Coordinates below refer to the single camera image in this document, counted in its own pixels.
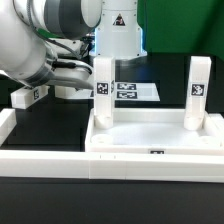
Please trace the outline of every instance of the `warning label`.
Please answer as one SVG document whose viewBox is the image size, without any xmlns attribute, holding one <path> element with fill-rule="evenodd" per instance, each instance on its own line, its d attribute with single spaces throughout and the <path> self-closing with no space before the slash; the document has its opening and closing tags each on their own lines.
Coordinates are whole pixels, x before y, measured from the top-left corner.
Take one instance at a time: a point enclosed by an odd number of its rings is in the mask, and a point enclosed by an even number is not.
<svg viewBox="0 0 224 224">
<path fill-rule="evenodd" d="M 125 22 L 124 22 L 124 19 L 122 17 L 121 14 L 118 15 L 117 19 L 115 20 L 114 26 L 125 26 Z"/>
</svg>

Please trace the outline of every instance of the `white tray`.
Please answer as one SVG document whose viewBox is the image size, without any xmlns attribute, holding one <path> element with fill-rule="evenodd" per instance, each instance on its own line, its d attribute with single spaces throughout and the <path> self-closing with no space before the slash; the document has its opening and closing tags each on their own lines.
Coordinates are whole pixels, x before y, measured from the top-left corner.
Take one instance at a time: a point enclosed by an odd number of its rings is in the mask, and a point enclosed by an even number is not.
<svg viewBox="0 0 224 224">
<path fill-rule="evenodd" d="M 91 111 L 87 152 L 223 155 L 224 128 L 221 115 L 206 113 L 203 128 L 188 131 L 180 109 L 115 109 L 114 126 L 108 130 L 94 125 Z"/>
</svg>

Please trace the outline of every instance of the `black background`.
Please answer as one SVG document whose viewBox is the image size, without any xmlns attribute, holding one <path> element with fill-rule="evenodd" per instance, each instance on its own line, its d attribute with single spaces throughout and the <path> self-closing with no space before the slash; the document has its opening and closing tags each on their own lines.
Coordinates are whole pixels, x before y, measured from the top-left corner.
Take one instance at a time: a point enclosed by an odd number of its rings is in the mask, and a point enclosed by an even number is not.
<svg viewBox="0 0 224 224">
<path fill-rule="evenodd" d="M 224 112 L 224 62 L 216 57 L 206 110 Z M 184 108 L 189 55 L 149 55 L 147 63 L 117 68 L 116 81 L 155 82 L 161 101 L 116 107 Z M 0 78 L 0 107 L 20 85 Z M 5 149 L 83 151 L 91 100 L 45 97 L 16 110 Z M 157 181 L 0 178 L 0 223 L 224 223 L 224 185 Z"/>
</svg>

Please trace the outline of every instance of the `small label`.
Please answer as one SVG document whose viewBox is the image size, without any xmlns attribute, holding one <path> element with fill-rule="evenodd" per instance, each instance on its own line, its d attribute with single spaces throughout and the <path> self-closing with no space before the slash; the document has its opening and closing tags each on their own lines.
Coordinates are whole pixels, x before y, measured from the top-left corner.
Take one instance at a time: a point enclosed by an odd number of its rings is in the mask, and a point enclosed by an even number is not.
<svg viewBox="0 0 224 224">
<path fill-rule="evenodd" d="M 164 150 L 151 150 L 150 154 L 165 154 Z"/>
<path fill-rule="evenodd" d="M 136 84 L 118 83 L 117 89 L 119 90 L 137 90 Z"/>
<path fill-rule="evenodd" d="M 38 89 L 34 90 L 33 94 L 34 94 L 34 100 L 39 99 L 40 95 L 39 95 L 39 90 Z"/>
<path fill-rule="evenodd" d="M 117 98 L 118 99 L 138 99 L 138 94 L 137 92 L 118 91 Z"/>
<path fill-rule="evenodd" d="M 205 85 L 204 84 L 192 84 L 191 95 L 192 96 L 204 96 L 205 95 Z"/>
<path fill-rule="evenodd" d="M 109 84 L 97 82 L 97 95 L 109 95 Z"/>
<path fill-rule="evenodd" d="M 125 26 L 124 19 L 121 14 L 118 15 L 117 19 L 113 23 L 114 26 Z"/>
</svg>

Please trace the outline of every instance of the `cable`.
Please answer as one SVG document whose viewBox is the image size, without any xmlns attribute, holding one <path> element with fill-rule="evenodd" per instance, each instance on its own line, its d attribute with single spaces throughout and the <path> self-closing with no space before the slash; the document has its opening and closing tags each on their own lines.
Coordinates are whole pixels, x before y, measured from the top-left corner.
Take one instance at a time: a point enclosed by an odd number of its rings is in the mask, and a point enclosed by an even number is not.
<svg viewBox="0 0 224 224">
<path fill-rule="evenodd" d="M 61 44 L 61 43 L 58 43 L 57 41 L 55 40 L 51 40 L 47 37 L 44 37 L 42 36 L 40 33 L 37 32 L 36 30 L 36 27 L 34 26 L 34 23 L 33 23 L 33 19 L 32 19 L 32 15 L 31 15 L 31 3 L 33 2 L 33 0 L 27 0 L 27 16 L 28 16 L 28 20 L 29 20 L 29 24 L 30 24 L 30 27 L 32 29 L 32 31 L 39 37 L 41 38 L 42 40 L 44 41 L 47 41 L 51 44 L 54 44 L 56 46 L 59 46 L 59 47 L 62 47 L 64 49 L 66 49 L 67 51 L 69 51 L 71 54 L 73 54 L 77 59 L 81 59 L 81 56 L 78 55 L 75 51 L 73 51 L 71 48 Z"/>
<path fill-rule="evenodd" d="M 60 62 L 60 61 L 55 61 L 53 62 L 53 67 L 54 68 L 70 68 L 70 69 L 74 69 L 74 68 L 83 68 L 85 70 L 87 70 L 87 72 L 91 75 L 92 74 L 92 70 L 85 65 L 77 65 L 76 63 L 73 62 Z"/>
</svg>

